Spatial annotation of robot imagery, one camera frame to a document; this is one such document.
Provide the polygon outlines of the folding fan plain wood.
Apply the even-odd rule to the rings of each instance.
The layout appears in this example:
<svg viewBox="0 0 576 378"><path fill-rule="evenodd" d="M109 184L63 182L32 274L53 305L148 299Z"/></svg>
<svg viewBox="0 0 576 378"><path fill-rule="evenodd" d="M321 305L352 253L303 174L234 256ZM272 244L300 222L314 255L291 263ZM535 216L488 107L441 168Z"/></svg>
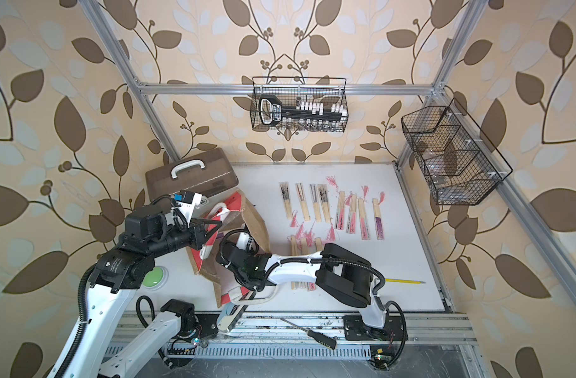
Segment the folding fan plain wood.
<svg viewBox="0 0 576 378"><path fill-rule="evenodd" d="M295 187L296 187L299 203L300 203L301 208L302 208L302 216L304 218L304 222L305 223L309 222L309 221L311 221L311 217L310 217L310 214L308 211L308 204L306 201L304 186L302 183L296 183Z"/></svg>

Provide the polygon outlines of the folding fan pink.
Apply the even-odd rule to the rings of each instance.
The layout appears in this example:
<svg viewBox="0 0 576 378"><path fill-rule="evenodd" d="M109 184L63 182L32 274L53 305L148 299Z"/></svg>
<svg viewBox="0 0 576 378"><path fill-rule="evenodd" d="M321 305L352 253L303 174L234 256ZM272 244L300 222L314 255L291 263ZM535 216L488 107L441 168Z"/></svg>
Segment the folding fan pink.
<svg viewBox="0 0 576 378"><path fill-rule="evenodd" d="M327 176L326 180L337 192L335 228L342 231L345 229L345 192L339 188L339 185L337 184L334 176Z"/></svg>
<svg viewBox="0 0 576 378"><path fill-rule="evenodd" d="M360 235L363 240L370 240L370 231L368 226L368 218L366 212L366 197L368 194L368 186L364 185L362 188L362 196L360 196L357 200L357 207L358 207L358 214L359 214L359 222L360 222Z"/></svg>

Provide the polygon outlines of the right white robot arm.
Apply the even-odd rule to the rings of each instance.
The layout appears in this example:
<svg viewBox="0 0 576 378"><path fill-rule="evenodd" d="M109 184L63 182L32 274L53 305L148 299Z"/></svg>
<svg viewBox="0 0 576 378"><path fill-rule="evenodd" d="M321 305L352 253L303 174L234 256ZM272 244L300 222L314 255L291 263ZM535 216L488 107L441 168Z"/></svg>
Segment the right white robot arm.
<svg viewBox="0 0 576 378"><path fill-rule="evenodd" d="M371 262L335 243L310 255L281 256L261 253L247 229L228 232L219 244L216 262L231 272L240 288L262 292L288 283L314 284L345 306L358 310L364 334L372 340L391 337L390 309L398 313L401 340L396 351L376 353L370 363L375 369L389 370L400 359L407 337L406 316L393 301L382 302L379 291L387 283Z"/></svg>

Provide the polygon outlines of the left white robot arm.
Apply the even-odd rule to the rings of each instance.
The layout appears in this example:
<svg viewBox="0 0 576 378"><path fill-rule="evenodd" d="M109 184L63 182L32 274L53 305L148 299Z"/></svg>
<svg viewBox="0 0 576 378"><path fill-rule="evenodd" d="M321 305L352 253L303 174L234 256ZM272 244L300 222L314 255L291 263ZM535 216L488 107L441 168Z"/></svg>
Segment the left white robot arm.
<svg viewBox="0 0 576 378"><path fill-rule="evenodd" d="M134 377L172 338L198 335L193 304L171 299L128 346L103 361L117 325L157 258L184 248L199 250L220 229L219 220L193 217L203 202L199 193L180 191L126 216L118 243L80 280L78 320L51 377Z"/></svg>

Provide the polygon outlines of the folding fan black print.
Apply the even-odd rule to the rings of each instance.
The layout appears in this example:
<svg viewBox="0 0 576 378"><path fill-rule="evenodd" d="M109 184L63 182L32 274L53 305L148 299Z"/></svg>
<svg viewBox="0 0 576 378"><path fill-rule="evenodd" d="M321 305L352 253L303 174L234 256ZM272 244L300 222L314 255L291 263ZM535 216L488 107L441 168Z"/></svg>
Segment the folding fan black print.
<svg viewBox="0 0 576 378"><path fill-rule="evenodd" d="M291 228L297 228L296 213L292 210L290 189L288 182L281 182L280 190L283 197L283 206L286 211L286 218L290 221Z"/></svg>

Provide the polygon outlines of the twelfth folding fan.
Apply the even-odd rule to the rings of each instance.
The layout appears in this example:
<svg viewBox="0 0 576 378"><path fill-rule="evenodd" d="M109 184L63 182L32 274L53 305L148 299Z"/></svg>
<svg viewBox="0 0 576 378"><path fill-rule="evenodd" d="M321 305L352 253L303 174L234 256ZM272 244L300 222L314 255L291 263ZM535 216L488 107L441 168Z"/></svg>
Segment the twelfth folding fan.
<svg viewBox="0 0 576 378"><path fill-rule="evenodd" d="M320 251L322 251L322 250L324 249L324 244L323 244L321 238L316 237L316 239L315 239L315 246L316 246L316 250L317 250L318 252L320 252Z"/></svg>

